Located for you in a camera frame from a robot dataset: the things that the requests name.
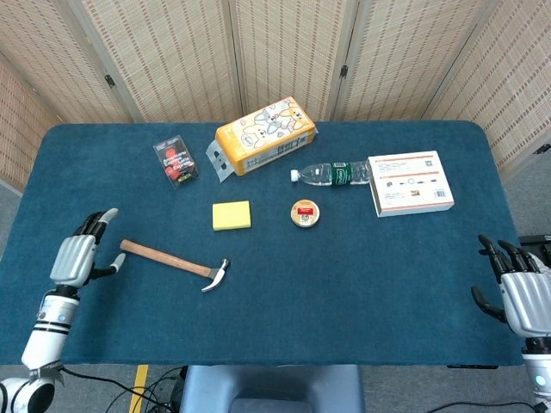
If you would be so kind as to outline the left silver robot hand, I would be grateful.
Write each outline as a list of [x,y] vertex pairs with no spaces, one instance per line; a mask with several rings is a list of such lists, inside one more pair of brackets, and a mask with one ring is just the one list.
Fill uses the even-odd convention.
[[91,280],[116,274],[122,267],[126,254],[120,253],[107,268],[95,266],[96,250],[109,222],[117,215],[117,208],[99,211],[89,215],[66,237],[59,247],[50,273],[56,286],[79,289]]

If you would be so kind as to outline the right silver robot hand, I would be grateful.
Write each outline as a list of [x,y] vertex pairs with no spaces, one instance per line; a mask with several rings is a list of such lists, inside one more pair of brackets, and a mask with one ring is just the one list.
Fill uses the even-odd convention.
[[479,234],[479,253],[495,275],[503,305],[491,305],[481,290],[471,287],[474,303],[486,315],[507,324],[524,339],[550,337],[550,268],[526,249]]

